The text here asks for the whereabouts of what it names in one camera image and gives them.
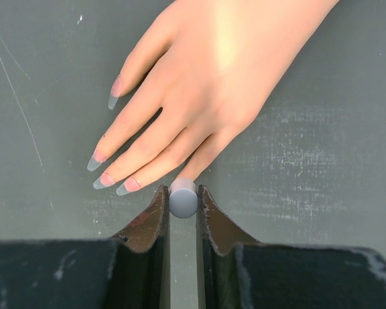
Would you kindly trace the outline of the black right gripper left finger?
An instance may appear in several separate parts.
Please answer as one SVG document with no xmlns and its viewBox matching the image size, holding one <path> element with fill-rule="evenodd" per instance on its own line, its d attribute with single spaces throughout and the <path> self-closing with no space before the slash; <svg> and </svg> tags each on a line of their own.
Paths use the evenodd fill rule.
<svg viewBox="0 0 386 309">
<path fill-rule="evenodd" d="M 149 206 L 114 234 L 104 308 L 170 307 L 169 190 L 158 187 Z"/>
</svg>

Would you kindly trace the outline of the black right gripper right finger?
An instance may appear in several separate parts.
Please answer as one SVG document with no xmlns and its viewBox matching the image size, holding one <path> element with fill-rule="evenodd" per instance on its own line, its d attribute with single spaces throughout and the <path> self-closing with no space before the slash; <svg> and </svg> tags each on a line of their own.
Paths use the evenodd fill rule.
<svg viewBox="0 0 386 309">
<path fill-rule="evenodd" d="M 217 205 L 210 189 L 198 187 L 196 260 L 199 308 L 240 308 L 235 248 L 258 241 Z"/>
</svg>

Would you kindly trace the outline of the white nail polish brush cap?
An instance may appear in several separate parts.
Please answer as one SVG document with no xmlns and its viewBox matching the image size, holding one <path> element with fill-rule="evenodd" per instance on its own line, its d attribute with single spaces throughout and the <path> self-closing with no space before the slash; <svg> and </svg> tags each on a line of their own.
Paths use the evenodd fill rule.
<svg viewBox="0 0 386 309">
<path fill-rule="evenodd" d="M 189 218 L 198 209 L 195 183 L 189 178 L 177 178 L 170 186 L 170 212 L 177 218 Z"/>
</svg>

